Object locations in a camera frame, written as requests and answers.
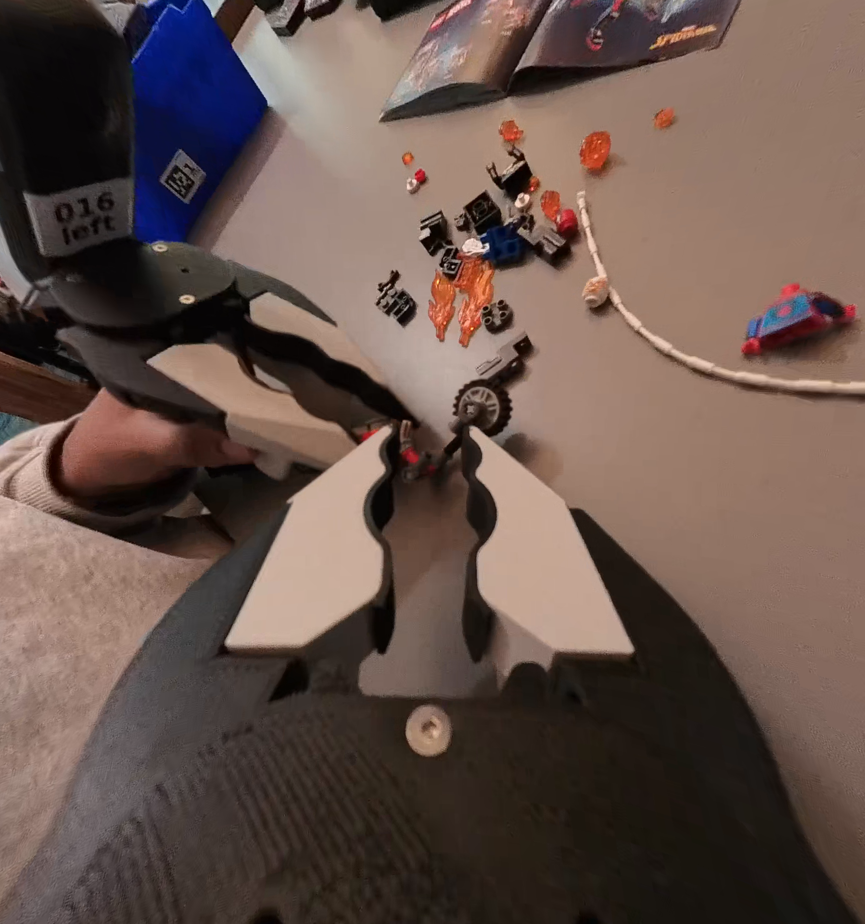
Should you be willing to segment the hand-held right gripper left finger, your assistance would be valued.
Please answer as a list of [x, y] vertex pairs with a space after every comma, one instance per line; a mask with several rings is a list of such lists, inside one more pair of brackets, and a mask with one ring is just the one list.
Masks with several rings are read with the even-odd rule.
[[224, 645], [228, 653], [366, 659], [394, 633], [395, 427], [380, 427], [288, 502]]

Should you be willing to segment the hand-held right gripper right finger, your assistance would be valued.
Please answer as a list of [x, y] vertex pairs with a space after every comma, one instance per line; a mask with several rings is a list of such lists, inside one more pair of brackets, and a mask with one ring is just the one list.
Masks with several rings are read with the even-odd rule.
[[473, 663], [630, 659], [634, 643], [565, 501], [476, 427], [461, 463], [476, 535], [461, 617]]

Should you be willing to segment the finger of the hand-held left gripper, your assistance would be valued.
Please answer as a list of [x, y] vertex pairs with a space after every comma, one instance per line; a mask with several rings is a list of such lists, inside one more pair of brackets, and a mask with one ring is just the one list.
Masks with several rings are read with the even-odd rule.
[[378, 412], [310, 372], [277, 364], [299, 387], [293, 392], [257, 368], [249, 374], [234, 353], [216, 344], [172, 346], [149, 365], [221, 410], [229, 438], [253, 449], [256, 467], [275, 480], [295, 465], [330, 468], [356, 445], [357, 434], [379, 422]]
[[377, 421], [422, 424], [345, 330], [273, 292], [247, 301], [242, 368], [255, 385], [349, 433]]

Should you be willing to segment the lego motorcycle assembly with wheel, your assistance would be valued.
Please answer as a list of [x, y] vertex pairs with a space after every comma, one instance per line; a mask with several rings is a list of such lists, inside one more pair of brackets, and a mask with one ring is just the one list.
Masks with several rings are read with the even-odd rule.
[[441, 479], [461, 449], [464, 434], [469, 428], [477, 428], [490, 437], [507, 428], [512, 415], [508, 387], [494, 378], [468, 382], [458, 390], [452, 411], [452, 436], [442, 449], [418, 447], [416, 432], [421, 424], [412, 417], [375, 417], [357, 424], [352, 436], [357, 445], [362, 445], [379, 431], [389, 429], [391, 433], [380, 449], [380, 456], [392, 478], [407, 483]]

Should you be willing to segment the person's left forearm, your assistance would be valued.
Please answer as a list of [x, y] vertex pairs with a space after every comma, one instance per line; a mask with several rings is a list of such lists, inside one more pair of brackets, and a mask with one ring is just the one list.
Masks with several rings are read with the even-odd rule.
[[76, 526], [145, 545], [182, 541], [204, 527], [203, 509], [193, 494], [197, 469], [182, 469], [151, 484], [115, 488], [98, 498], [64, 493], [59, 464], [78, 421], [74, 415], [0, 445], [0, 497]]

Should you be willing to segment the pile of loose lego pieces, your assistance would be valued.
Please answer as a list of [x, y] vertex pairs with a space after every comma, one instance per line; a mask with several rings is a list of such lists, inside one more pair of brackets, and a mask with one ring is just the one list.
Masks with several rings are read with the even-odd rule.
[[454, 219], [455, 227], [470, 235], [459, 248], [450, 243], [447, 220], [440, 213], [421, 221], [420, 242], [430, 254], [442, 249], [440, 275], [453, 287], [470, 292], [471, 284], [489, 281], [487, 271], [518, 263], [529, 250], [551, 263], [565, 256], [571, 239], [582, 227], [595, 265], [595, 274], [585, 285], [583, 299], [590, 309], [603, 307], [611, 301], [611, 284], [589, 229], [585, 195], [578, 194], [579, 212], [575, 213], [563, 208], [556, 191], [544, 191], [540, 208], [547, 224], [538, 225], [532, 213], [532, 197], [540, 187], [540, 180], [532, 174], [525, 154], [519, 149], [523, 129], [515, 120], [508, 119], [500, 124], [498, 133], [511, 162], [502, 171], [489, 164], [487, 171], [497, 190], [512, 200], [508, 217], [503, 216], [488, 193], [482, 193]]

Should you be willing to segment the red blue lego spider vehicle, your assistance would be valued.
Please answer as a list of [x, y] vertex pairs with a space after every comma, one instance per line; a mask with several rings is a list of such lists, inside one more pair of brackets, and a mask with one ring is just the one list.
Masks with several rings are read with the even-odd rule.
[[741, 352], [758, 356], [855, 322], [857, 307], [798, 283], [783, 287], [779, 298], [751, 319]]

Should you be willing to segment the person's left hand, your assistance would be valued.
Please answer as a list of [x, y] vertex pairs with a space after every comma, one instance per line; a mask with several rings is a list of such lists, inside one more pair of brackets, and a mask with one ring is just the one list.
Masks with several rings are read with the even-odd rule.
[[257, 452], [210, 427], [138, 410], [105, 389], [63, 438], [52, 478], [65, 497], [104, 502], [199, 468], [254, 463]]

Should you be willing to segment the wooden board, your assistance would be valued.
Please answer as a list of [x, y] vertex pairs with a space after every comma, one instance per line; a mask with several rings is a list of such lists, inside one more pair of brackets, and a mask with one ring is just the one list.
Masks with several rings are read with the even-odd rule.
[[96, 389], [0, 352], [0, 412], [36, 424], [69, 419], [88, 407]]

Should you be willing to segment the blue plastic bin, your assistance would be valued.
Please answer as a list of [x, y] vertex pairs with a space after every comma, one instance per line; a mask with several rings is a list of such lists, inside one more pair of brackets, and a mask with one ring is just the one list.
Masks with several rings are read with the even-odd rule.
[[131, 58], [134, 235], [187, 241], [267, 102], [202, 1], [150, 2]]

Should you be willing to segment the person's grey sweatshirt torso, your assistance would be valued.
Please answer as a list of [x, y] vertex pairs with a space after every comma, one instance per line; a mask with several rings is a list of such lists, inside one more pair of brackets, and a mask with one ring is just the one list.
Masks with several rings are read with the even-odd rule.
[[0, 907], [141, 642], [233, 542], [205, 517], [124, 539], [0, 496]]

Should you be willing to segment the open instruction booklet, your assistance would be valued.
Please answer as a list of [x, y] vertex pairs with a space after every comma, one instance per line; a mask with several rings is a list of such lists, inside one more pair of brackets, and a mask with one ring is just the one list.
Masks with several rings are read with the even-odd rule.
[[582, 77], [716, 48], [739, 1], [457, 1], [438, 12], [382, 123], [501, 100], [542, 77]]

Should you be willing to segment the grey black lego frame piece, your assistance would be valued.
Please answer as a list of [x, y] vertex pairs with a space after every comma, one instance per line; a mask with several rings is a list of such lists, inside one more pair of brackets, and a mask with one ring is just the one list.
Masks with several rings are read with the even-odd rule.
[[490, 385], [504, 385], [519, 377], [526, 369], [526, 361], [533, 352], [533, 345], [526, 332], [504, 343], [496, 356], [476, 368], [479, 379]]

